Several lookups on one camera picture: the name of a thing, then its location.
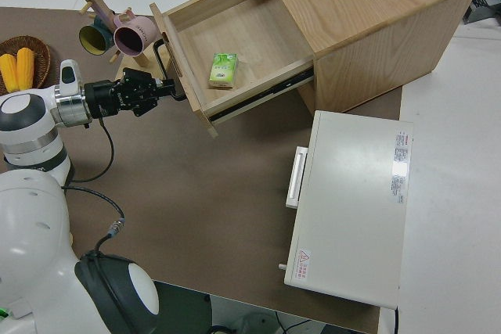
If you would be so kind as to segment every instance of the small green package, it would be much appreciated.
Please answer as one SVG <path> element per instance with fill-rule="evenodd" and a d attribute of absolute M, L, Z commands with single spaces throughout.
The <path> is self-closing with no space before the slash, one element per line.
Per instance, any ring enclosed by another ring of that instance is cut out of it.
<path fill-rule="evenodd" d="M 209 85 L 215 88 L 232 88 L 235 82 L 236 54 L 214 54 Z"/>

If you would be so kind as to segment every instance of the corn cob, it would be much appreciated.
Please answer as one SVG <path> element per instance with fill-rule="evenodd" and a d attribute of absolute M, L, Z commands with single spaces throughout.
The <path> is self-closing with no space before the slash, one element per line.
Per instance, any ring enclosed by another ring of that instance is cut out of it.
<path fill-rule="evenodd" d="M 16 66 L 17 63 L 14 56 L 10 54 L 3 54 L 0 56 L 0 72 L 2 72 L 5 89 L 7 89 L 9 93 L 19 91 Z"/>
<path fill-rule="evenodd" d="M 17 52 L 17 84 L 19 90 L 33 88 L 34 53 L 28 47 Z"/>

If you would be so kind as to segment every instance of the woven basket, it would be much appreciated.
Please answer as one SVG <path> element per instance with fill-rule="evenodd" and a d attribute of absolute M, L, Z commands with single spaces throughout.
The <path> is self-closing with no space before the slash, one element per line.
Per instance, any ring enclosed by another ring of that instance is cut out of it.
<path fill-rule="evenodd" d="M 44 42 L 29 35 L 10 38 L 0 43 L 0 56 L 2 54 L 16 56 L 17 51 L 23 47 L 28 47 L 34 52 L 33 88 L 42 88 L 50 68 L 49 47 Z M 0 95 L 4 94 L 7 94 L 7 89 L 0 75 Z"/>

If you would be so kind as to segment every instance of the brown tabletop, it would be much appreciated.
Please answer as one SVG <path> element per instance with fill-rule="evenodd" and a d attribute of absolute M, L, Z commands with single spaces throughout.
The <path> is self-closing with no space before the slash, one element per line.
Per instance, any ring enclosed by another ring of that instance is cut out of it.
<path fill-rule="evenodd" d="M 54 55 L 76 59 L 84 81 L 113 80 L 118 63 L 90 56 L 73 11 L 0 9 L 0 40 L 30 34 Z M 400 90 L 353 113 L 398 119 Z M 115 144 L 107 174 L 85 186 L 121 205 L 124 231 L 102 250 L 135 260 L 152 278 L 217 296 L 296 314 L 360 332 L 377 332 L 379 308 L 286 286 L 294 210 L 285 207 L 297 145 L 308 146 L 312 116 L 293 91 L 218 126 L 212 138 L 187 101 L 162 99 L 136 118 L 105 118 Z M 76 178 L 101 171 L 110 147 L 97 121 L 61 129 Z M 117 218 L 107 203 L 68 192 L 77 255 L 89 250 Z"/>

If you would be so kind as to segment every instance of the white appliance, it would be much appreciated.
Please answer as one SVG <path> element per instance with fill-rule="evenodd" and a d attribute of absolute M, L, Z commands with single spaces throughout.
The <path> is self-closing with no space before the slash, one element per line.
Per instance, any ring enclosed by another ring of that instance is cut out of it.
<path fill-rule="evenodd" d="M 315 112 L 287 197 L 287 285 L 397 307 L 412 141 L 411 123 Z"/>

